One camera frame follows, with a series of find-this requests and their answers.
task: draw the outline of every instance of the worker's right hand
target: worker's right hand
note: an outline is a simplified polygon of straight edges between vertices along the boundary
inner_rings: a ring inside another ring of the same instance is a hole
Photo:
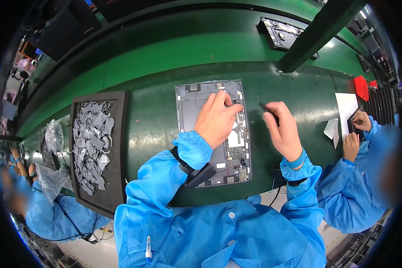
[[[230,96],[225,91],[212,93],[202,106],[194,130],[214,150],[228,138],[235,122],[235,115],[242,110],[241,104],[232,105]]]
[[[15,161],[16,161],[18,158],[20,158],[20,157],[19,157],[19,153],[18,153],[18,149],[16,149],[16,148],[11,148],[11,153],[12,153],[12,155],[13,155]]]
[[[269,112],[264,113],[264,120],[270,129],[273,145],[287,161],[294,162],[302,154],[296,121],[284,102],[267,103],[266,106],[279,117],[280,121],[280,126],[277,126],[273,115]]]
[[[354,162],[359,152],[359,134],[350,133],[343,141],[344,159]]]
[[[358,130],[363,130],[370,132],[371,131],[371,121],[369,120],[368,114],[365,111],[357,111],[354,115],[353,125]]]

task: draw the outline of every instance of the person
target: person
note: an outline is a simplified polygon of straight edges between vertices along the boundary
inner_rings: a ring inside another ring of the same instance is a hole
[[[32,186],[26,180],[13,188],[6,193],[5,203],[11,213],[22,215],[27,227],[39,237],[61,242],[89,239],[96,229],[111,221],[79,204],[72,196],[58,195],[50,204],[42,193],[35,165],[31,164],[28,171]]]
[[[20,174],[15,170],[15,167],[9,166],[3,161],[0,162],[0,189],[2,191],[11,189],[14,183],[25,182],[28,177],[24,164],[19,158],[18,150],[11,148],[11,156],[14,157],[15,155],[17,156],[16,166]]]
[[[167,206],[187,174],[170,151],[162,151],[138,170],[126,186],[127,203],[115,211],[119,267],[325,267],[325,244],[317,231],[323,217],[314,183],[321,168],[303,150],[296,121],[283,102],[268,103],[264,120],[274,147],[283,155],[280,168],[289,180],[281,212],[260,204],[259,195],[200,207]],[[201,169],[229,136],[235,115],[224,91],[211,94],[193,131],[179,133],[178,157]],[[146,258],[150,237],[151,259]]]
[[[367,172],[370,141],[381,125],[364,111],[356,112],[353,124],[363,131],[366,141],[359,147],[359,135],[353,132],[346,136],[343,157],[315,186],[318,206],[325,211],[323,219],[343,233],[370,228],[386,211],[375,200]]]

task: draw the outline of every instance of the clear plastic bag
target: clear plastic bag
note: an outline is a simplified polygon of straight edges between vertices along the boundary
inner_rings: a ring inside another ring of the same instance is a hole
[[[71,177],[70,177],[70,169],[69,169],[69,167],[68,167],[66,164],[64,164],[64,163],[61,163],[59,169],[60,169],[60,171],[63,173],[63,176],[65,177],[65,182],[64,182],[64,186],[63,186],[63,187],[64,187],[65,189],[71,190],[72,192],[75,192],[75,191],[73,190],[73,186],[72,186],[72,184],[71,184]]]
[[[61,153],[64,146],[64,132],[63,127],[58,121],[52,119],[52,121],[47,124],[44,139],[48,150],[56,155]]]
[[[42,192],[50,204],[52,204],[63,188],[65,181],[70,178],[61,170],[54,171],[46,166],[36,164],[36,173]]]

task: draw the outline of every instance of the white paper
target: white paper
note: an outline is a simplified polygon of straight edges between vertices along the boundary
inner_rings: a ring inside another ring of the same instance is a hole
[[[341,119],[341,137],[344,138],[348,135],[347,120],[359,108],[356,94],[348,93],[335,93],[338,103],[339,117]]]
[[[334,118],[327,122],[326,127],[323,133],[328,136],[328,138],[333,139],[333,145],[335,149],[337,148],[338,141],[339,141],[339,134],[338,134],[338,119]]]

